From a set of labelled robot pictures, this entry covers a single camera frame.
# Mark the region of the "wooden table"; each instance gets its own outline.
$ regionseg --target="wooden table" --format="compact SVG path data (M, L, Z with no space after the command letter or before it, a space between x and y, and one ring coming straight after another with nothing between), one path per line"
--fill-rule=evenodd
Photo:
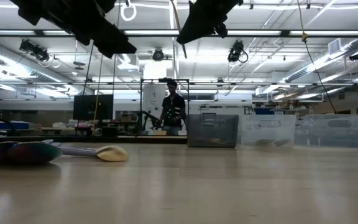
M127 162L0 166L0 223L358 223L358 150L118 145Z

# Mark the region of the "stage light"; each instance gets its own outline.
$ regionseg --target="stage light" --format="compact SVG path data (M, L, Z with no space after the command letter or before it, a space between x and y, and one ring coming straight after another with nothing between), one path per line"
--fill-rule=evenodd
M48 50L41 48L39 45L33 44L29 40L22 40L19 50L26 54L30 54L35 57L38 61L47 62L49 60Z
M156 62L161 62L164 59L164 53L162 49L155 49L153 54L153 60Z
M247 56L245 61L240 60L243 54ZM246 63L248 61L248 54L244 51L244 44L241 40L237 40L236 43L234 43L233 47L230 49L227 60L229 63L236 63L238 61L241 63Z
M349 60L351 60L351 61L358 60L358 54L355 54L355 55L350 56L350 57L349 57Z

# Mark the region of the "man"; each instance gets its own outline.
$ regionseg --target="man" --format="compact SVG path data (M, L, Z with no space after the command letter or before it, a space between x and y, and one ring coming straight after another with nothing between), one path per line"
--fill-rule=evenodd
M163 120L162 129L167 135L179 135L181 120L185 120L185 100L177 94L178 84L171 80L167 83L170 95L164 98L160 120Z

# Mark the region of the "plastic storage container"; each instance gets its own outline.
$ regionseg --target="plastic storage container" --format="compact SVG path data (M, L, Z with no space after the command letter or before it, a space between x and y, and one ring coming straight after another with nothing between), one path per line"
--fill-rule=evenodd
M189 147L235 147L238 115L190 114L187 116Z
M293 147L295 115L245 115L241 144L255 147Z
M297 121L295 144L358 149L358 115L306 115Z

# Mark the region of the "black screen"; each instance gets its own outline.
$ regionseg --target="black screen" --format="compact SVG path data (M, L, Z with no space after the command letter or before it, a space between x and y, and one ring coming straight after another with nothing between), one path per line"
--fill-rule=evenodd
M112 119L113 95L99 95L96 120ZM96 95L74 96L73 119L93 120L96 109Z

